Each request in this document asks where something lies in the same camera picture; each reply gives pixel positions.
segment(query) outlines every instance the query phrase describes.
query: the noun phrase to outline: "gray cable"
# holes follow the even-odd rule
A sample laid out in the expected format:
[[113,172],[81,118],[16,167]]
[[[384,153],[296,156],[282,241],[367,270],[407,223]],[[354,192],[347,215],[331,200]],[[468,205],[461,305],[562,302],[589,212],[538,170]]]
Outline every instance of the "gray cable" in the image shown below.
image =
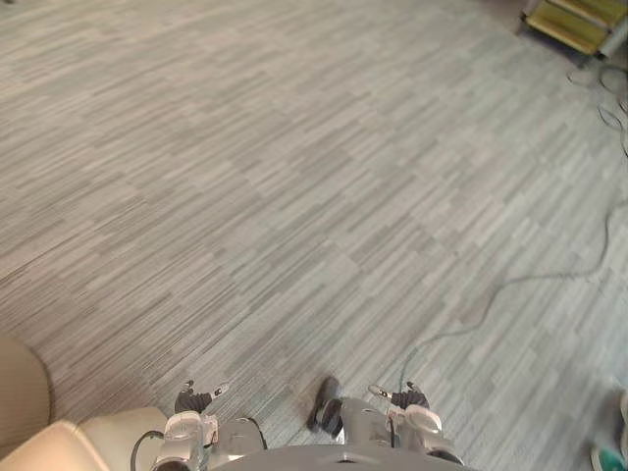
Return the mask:
[[491,294],[491,297],[489,298],[489,302],[487,303],[486,307],[484,308],[484,312],[482,313],[482,317],[477,323],[475,323],[474,325],[470,327],[460,329],[459,331],[438,333],[426,340],[419,342],[416,346],[414,346],[414,348],[412,348],[412,350],[410,350],[410,352],[405,358],[405,361],[403,362],[403,367],[401,368],[401,374],[399,375],[399,390],[401,391],[403,389],[403,383],[404,383],[403,379],[405,378],[405,372],[407,370],[407,367],[410,361],[412,361],[412,359],[416,356],[416,354],[419,351],[421,351],[422,348],[438,340],[446,339],[449,337],[464,336],[464,335],[471,334],[472,332],[479,330],[489,318],[489,313],[491,312],[491,308],[493,307],[493,304],[495,304],[497,297],[506,288],[512,287],[515,285],[526,284],[526,283],[534,282],[534,281],[576,280],[576,279],[586,278],[586,277],[594,275],[602,267],[604,260],[606,259],[606,255],[608,254],[608,246],[610,245],[610,235],[609,235],[610,220],[612,219],[615,212],[625,207],[628,207],[628,199],[618,201],[617,203],[610,206],[610,208],[608,208],[608,210],[606,211],[606,214],[604,215],[604,242],[602,246],[602,251],[600,252],[600,255],[598,257],[598,261],[596,262],[594,266],[583,271],[555,272],[555,273],[547,273],[543,275],[528,275],[524,277],[516,277],[516,278],[511,278],[510,280],[506,280],[505,282],[501,283],[501,285],[498,285],[493,291],[493,293]]

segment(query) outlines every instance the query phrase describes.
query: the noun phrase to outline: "green shoe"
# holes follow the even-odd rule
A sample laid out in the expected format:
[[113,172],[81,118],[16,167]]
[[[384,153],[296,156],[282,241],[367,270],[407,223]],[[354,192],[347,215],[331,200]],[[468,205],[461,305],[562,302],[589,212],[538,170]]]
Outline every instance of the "green shoe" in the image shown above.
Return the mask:
[[626,471],[623,460],[607,449],[593,448],[591,463],[595,471]]

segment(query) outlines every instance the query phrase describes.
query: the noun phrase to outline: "beige chair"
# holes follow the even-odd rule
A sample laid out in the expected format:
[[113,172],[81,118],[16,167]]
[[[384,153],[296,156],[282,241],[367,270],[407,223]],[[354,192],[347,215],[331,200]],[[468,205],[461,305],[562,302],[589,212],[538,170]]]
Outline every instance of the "beige chair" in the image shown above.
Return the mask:
[[[149,430],[163,431],[166,417],[148,407],[97,417],[80,425],[55,422],[0,461],[0,471],[129,471],[136,440]],[[160,440],[145,440],[137,470],[148,471]]]
[[48,377],[22,343],[0,337],[0,459],[50,422]]

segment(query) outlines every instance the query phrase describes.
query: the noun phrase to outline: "black wire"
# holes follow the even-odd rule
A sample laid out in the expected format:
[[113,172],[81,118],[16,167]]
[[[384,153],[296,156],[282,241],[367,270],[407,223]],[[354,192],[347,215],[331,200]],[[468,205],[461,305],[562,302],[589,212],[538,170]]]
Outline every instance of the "black wire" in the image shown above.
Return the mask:
[[146,439],[163,439],[163,438],[164,438],[164,434],[162,432],[159,432],[157,430],[151,430],[149,432],[146,432],[137,440],[137,442],[135,442],[135,445],[133,445],[133,451],[131,452],[131,471],[135,471],[135,466],[137,464],[135,463],[137,461],[137,451],[139,450],[139,446],[141,445],[141,443]]
[[[571,83],[573,83],[574,85],[584,86],[587,88],[592,88],[595,84],[598,84],[605,91],[607,91],[608,93],[612,93],[616,97],[616,101],[617,101],[617,105],[619,106],[619,109],[626,115],[626,118],[628,118],[628,103],[624,103],[624,101],[622,101],[619,91],[613,90],[604,81],[604,77],[606,77],[608,75],[608,72],[610,71],[613,71],[616,73],[619,72],[620,74],[625,76],[626,80],[628,81],[628,69],[623,69],[621,67],[613,66],[610,64],[604,64],[598,70],[597,78],[592,78],[588,83],[575,80],[572,77],[572,74],[577,71],[579,71],[579,69],[576,69],[575,71],[572,71],[567,74],[567,79]],[[603,107],[601,103],[598,104],[598,113],[600,114],[600,118],[602,119],[605,125],[607,125],[611,129],[619,131],[619,141],[621,144],[621,150],[624,153],[624,157],[628,159],[628,144],[627,144],[628,128],[624,126],[624,124],[622,123],[622,121],[619,119],[617,115],[615,115],[614,113],[612,113],[611,111]]]
[[586,278],[586,277],[594,275],[602,267],[604,260],[606,258],[606,255],[608,254],[608,246],[610,243],[610,235],[609,235],[610,220],[612,219],[612,216],[616,211],[624,207],[628,207],[628,199],[618,201],[617,203],[610,206],[610,208],[606,211],[606,214],[604,215],[604,242],[602,246],[602,251],[600,252],[598,261],[593,267],[587,270],[583,270],[583,271],[555,272],[555,273],[547,273],[543,275],[528,275],[524,277],[516,277],[516,278],[511,278],[510,280],[506,280],[501,285],[498,285],[493,291],[493,293],[491,294],[491,297],[489,298],[489,302],[487,303],[486,307],[484,308],[484,312],[482,313],[482,317],[474,325],[467,327],[465,329],[461,329],[459,331],[438,333],[435,336],[432,336],[426,340],[421,341],[414,348],[412,348],[412,350],[410,350],[410,353],[408,353],[408,356],[405,358],[405,361],[403,362],[403,367],[401,368],[401,374],[399,375],[399,390],[401,391],[401,389],[403,388],[403,379],[405,378],[405,372],[407,370],[407,367],[410,361],[412,361],[414,356],[423,347],[441,339],[446,339],[449,337],[464,336],[466,334],[471,334],[472,332],[480,329],[489,318],[489,313],[491,312],[491,308],[493,307],[493,304],[495,304],[497,297],[506,288],[512,287],[515,285],[526,284],[526,283],[534,282],[534,281],[575,280],[575,279]]
[[391,448],[394,448],[394,422],[392,417],[389,417],[389,422],[391,424]]

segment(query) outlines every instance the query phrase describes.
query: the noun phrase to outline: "gray carpet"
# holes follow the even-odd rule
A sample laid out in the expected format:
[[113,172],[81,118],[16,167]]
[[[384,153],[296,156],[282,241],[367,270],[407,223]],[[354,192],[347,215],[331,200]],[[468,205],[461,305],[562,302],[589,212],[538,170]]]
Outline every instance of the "gray carpet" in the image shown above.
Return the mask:
[[[392,389],[499,282],[595,264],[617,135],[496,5],[2,5],[0,330],[56,416],[230,380],[222,417],[312,443],[323,375]],[[628,383],[627,221],[598,274],[509,289],[411,362],[472,466],[589,469]]]

